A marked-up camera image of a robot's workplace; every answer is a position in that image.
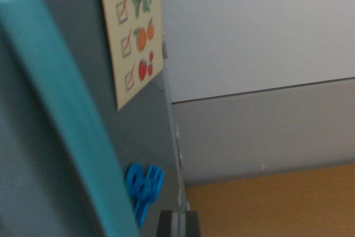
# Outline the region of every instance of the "refrigerator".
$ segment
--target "refrigerator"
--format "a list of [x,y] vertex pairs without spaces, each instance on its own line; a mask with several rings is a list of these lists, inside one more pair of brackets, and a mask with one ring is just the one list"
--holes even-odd
[[[118,162],[120,179],[134,163],[144,170],[160,166],[165,173],[143,226],[132,230],[133,235],[156,236],[161,211],[179,212],[186,202],[165,70],[118,112],[101,0],[44,1],[102,121],[113,149],[109,160]],[[19,57],[1,27],[0,236],[108,236],[63,135]],[[102,175],[102,182],[116,186],[115,175]],[[128,195],[117,198],[123,203]],[[105,200],[117,205],[115,195],[112,202]],[[117,212],[131,222],[135,201],[129,201],[130,210],[122,206]]]

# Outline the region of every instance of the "floor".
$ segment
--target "floor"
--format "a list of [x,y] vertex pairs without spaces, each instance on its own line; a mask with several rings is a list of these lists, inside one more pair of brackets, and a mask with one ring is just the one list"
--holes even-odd
[[355,236],[355,164],[186,188],[202,237]]

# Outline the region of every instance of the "red checkmark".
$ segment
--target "red checkmark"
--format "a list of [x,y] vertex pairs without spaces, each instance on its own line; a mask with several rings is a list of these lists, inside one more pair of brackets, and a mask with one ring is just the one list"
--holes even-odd
[[129,83],[131,82],[131,80],[132,80],[132,75],[133,75],[134,64],[133,64],[133,68],[132,68],[132,72],[131,72],[131,77],[129,77],[128,84],[129,84]]
[[124,0],[123,9],[122,9],[122,12],[121,12],[121,16],[123,15],[124,9],[126,8],[126,2],[127,2],[127,0]]
[[128,35],[128,40],[127,40],[127,44],[126,44],[126,47],[125,47],[125,51],[127,50],[127,48],[128,48],[128,44],[129,44],[129,38],[131,37],[131,31],[132,31],[132,29],[129,31],[129,35]]

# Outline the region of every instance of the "teal door handle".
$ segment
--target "teal door handle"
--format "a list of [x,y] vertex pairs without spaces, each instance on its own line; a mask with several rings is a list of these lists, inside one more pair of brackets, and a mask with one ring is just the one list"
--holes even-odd
[[68,150],[105,235],[138,237],[114,148],[44,0],[0,0],[0,23]]

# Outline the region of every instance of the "checklist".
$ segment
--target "checklist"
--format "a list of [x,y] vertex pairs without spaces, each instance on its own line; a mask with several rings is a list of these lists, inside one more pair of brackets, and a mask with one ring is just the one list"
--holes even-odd
[[131,54],[130,37],[131,31],[129,32],[129,35],[127,37],[124,37],[121,40],[122,58],[125,58]]
[[124,0],[123,2],[118,3],[116,6],[119,24],[122,24],[128,20],[126,4],[127,4],[127,0]]
[[161,0],[102,0],[117,110],[163,69]]

